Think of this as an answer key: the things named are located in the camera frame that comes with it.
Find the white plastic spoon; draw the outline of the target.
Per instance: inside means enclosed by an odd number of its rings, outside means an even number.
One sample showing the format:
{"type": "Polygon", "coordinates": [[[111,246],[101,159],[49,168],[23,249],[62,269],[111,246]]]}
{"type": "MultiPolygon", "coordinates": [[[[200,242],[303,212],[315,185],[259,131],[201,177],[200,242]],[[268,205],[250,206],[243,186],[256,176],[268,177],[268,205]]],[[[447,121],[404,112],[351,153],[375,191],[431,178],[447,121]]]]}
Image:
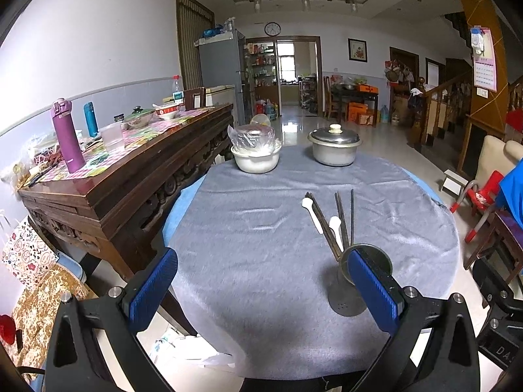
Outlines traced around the white plastic spoon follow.
{"type": "Polygon", "coordinates": [[[340,248],[340,252],[344,251],[343,242],[341,238],[341,220],[338,216],[332,216],[329,220],[329,227],[334,234],[335,241],[340,248]]]}
{"type": "Polygon", "coordinates": [[[318,217],[315,215],[315,211],[313,210],[312,199],[309,197],[304,197],[303,200],[301,201],[301,206],[309,212],[309,215],[312,219],[312,222],[313,222],[317,232],[319,232],[319,234],[321,235],[323,233],[323,229],[321,227],[318,217]]]}

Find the wall calendar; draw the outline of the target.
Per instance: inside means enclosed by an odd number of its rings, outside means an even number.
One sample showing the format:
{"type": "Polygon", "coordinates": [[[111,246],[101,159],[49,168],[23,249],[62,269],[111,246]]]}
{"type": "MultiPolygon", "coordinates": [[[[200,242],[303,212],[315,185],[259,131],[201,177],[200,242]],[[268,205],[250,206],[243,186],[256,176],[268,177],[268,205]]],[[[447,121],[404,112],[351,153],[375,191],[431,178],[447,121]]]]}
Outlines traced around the wall calendar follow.
{"type": "Polygon", "coordinates": [[[480,89],[497,92],[497,63],[495,46],[489,28],[471,28],[473,83],[480,89]]]}

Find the purple thermos bottle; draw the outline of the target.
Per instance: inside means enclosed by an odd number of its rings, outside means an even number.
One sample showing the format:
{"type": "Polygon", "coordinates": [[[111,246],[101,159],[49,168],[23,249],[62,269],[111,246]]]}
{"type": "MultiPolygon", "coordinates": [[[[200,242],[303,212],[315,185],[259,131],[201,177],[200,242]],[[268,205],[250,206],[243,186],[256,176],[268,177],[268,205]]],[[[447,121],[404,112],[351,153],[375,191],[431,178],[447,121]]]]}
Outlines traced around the purple thermos bottle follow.
{"type": "Polygon", "coordinates": [[[51,105],[50,113],[67,170],[77,172],[85,165],[85,160],[73,123],[72,103],[59,98],[51,105]]]}

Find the clear plastic bottle red cap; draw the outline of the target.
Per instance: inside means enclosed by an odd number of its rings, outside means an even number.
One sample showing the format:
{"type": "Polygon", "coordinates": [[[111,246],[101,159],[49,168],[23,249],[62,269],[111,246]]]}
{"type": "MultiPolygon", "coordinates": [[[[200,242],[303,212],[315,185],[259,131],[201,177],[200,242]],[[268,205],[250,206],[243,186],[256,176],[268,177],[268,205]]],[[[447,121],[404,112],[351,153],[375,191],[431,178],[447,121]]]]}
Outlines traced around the clear plastic bottle red cap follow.
{"type": "Polygon", "coordinates": [[[180,105],[184,102],[183,83],[179,75],[173,76],[172,98],[176,105],[180,105]]]}

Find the aluminium pot with lid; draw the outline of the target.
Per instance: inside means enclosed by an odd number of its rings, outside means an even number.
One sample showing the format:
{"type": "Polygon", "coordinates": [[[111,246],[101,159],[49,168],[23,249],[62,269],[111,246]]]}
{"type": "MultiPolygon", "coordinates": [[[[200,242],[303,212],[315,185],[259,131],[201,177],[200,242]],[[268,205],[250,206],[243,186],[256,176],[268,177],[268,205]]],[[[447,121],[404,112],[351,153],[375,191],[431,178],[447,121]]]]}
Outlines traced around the aluminium pot with lid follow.
{"type": "Polygon", "coordinates": [[[355,162],[358,147],[362,144],[359,134],[344,129],[340,124],[317,128],[308,135],[314,159],[325,166],[350,166],[355,162]]]}

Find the metal utensil holder cup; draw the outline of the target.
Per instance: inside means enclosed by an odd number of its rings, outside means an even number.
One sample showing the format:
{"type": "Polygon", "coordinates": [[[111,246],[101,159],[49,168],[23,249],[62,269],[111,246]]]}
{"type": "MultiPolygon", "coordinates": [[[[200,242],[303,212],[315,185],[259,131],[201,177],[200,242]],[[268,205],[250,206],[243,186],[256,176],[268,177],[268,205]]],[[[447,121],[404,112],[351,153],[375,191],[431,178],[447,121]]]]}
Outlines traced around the metal utensil holder cup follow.
{"type": "Polygon", "coordinates": [[[343,317],[363,313],[367,305],[363,299],[368,287],[376,285],[373,269],[391,274],[393,264],[386,252],[368,243],[359,243],[342,253],[327,297],[331,308],[343,317]]]}

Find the white bowl with plastic bag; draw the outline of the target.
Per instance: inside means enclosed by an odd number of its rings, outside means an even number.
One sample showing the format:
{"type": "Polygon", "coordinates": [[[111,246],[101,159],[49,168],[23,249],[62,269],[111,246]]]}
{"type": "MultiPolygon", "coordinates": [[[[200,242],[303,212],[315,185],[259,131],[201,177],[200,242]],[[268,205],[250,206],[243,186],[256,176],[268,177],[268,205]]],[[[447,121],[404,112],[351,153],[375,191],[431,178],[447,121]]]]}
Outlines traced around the white bowl with plastic bag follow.
{"type": "Polygon", "coordinates": [[[234,128],[228,126],[231,152],[242,172],[263,174],[279,163],[282,143],[271,126],[249,124],[234,128]]]}

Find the red child chair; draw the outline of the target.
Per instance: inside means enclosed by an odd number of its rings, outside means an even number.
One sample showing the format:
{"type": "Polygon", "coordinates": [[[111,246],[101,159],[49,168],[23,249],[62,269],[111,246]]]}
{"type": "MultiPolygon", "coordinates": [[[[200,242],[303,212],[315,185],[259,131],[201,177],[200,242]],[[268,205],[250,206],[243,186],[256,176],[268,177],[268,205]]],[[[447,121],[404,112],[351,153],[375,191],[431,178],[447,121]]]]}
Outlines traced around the red child chair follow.
{"type": "Polygon", "coordinates": [[[500,191],[500,182],[503,177],[504,175],[501,172],[494,170],[481,188],[477,180],[470,181],[457,198],[457,201],[450,207],[450,212],[454,213],[463,200],[468,198],[472,204],[472,215],[477,212],[481,213],[481,218],[476,226],[467,233],[464,239],[466,243],[470,243],[474,239],[496,208],[496,198],[500,191]]]}

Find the carved wooden sideboard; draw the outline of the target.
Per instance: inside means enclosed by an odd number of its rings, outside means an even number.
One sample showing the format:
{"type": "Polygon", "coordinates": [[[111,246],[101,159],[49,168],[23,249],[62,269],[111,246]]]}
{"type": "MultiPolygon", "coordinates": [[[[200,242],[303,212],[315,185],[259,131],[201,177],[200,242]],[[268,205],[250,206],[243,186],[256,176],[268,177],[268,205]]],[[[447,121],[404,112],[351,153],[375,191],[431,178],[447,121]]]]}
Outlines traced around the carved wooden sideboard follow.
{"type": "Polygon", "coordinates": [[[215,106],[171,128],[88,178],[42,181],[20,190],[35,223],[108,262],[128,281],[154,258],[152,239],[183,188],[217,156],[230,157],[232,106],[215,106]]]}

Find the framed wall picture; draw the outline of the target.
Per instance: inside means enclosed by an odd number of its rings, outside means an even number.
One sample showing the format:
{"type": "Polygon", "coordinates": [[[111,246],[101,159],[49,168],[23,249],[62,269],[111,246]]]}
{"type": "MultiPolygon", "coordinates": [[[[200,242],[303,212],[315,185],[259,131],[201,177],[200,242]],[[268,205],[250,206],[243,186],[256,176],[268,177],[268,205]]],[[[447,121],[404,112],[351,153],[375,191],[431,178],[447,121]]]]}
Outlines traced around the framed wall picture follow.
{"type": "Polygon", "coordinates": [[[351,61],[368,62],[367,43],[364,40],[348,39],[348,57],[351,61]]]}

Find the round wall clock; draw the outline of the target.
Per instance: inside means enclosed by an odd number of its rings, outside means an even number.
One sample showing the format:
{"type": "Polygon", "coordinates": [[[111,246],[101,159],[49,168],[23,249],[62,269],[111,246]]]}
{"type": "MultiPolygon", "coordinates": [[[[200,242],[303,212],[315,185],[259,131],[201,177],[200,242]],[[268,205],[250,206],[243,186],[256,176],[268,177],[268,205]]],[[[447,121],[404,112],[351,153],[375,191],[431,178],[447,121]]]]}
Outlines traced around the round wall clock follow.
{"type": "Polygon", "coordinates": [[[270,21],[264,25],[264,33],[266,36],[279,36],[281,34],[281,30],[281,26],[275,21],[270,21]]]}

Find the grey refrigerator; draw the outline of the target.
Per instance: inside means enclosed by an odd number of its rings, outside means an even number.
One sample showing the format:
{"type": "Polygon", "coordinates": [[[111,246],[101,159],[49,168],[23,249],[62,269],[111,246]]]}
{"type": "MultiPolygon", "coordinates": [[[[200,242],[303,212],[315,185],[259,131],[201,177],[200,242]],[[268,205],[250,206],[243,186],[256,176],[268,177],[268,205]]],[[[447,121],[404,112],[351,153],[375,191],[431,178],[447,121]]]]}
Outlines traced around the grey refrigerator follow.
{"type": "Polygon", "coordinates": [[[237,29],[213,37],[199,38],[194,43],[198,51],[203,86],[211,93],[222,88],[233,104],[235,125],[246,123],[248,104],[245,98],[245,37],[237,29]]]}

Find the small white step stool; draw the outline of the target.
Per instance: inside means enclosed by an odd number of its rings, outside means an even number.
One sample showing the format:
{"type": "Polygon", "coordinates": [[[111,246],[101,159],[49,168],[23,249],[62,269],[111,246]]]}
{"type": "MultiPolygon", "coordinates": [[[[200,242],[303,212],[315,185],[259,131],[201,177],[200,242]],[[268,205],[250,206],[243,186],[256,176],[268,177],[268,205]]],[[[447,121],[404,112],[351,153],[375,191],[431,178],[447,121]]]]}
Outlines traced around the small white step stool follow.
{"type": "Polygon", "coordinates": [[[463,178],[461,175],[452,171],[451,169],[445,170],[443,174],[444,179],[442,181],[440,190],[451,196],[459,197],[468,184],[466,178],[463,178]]]}

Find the grey table cloth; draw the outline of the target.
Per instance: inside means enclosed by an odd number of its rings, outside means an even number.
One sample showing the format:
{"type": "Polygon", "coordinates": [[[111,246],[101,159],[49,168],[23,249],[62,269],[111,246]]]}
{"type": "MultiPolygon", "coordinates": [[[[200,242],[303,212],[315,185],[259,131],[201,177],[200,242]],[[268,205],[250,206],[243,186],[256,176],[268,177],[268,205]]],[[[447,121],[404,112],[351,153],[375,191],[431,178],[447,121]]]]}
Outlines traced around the grey table cloth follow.
{"type": "Polygon", "coordinates": [[[170,246],[173,282],[187,319],[244,378],[297,381],[366,369],[386,343],[369,312],[343,317],[328,304],[336,263],[301,206],[324,215],[340,192],[355,240],[386,252],[402,285],[448,296],[461,259],[453,216],[401,167],[359,152],[350,166],[317,163],[309,148],[282,148],[266,174],[234,162],[212,167],[170,246]]]}

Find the blue thermos bottle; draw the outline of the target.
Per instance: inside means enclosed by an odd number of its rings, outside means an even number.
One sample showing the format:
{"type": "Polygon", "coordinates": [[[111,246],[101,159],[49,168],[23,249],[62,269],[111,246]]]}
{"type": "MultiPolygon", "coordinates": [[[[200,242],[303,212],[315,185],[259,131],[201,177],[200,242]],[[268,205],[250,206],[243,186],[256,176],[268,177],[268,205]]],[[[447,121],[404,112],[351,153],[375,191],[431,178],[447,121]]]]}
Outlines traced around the blue thermos bottle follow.
{"type": "Polygon", "coordinates": [[[93,102],[87,102],[83,105],[83,112],[89,136],[96,138],[98,136],[98,126],[93,102]]]}

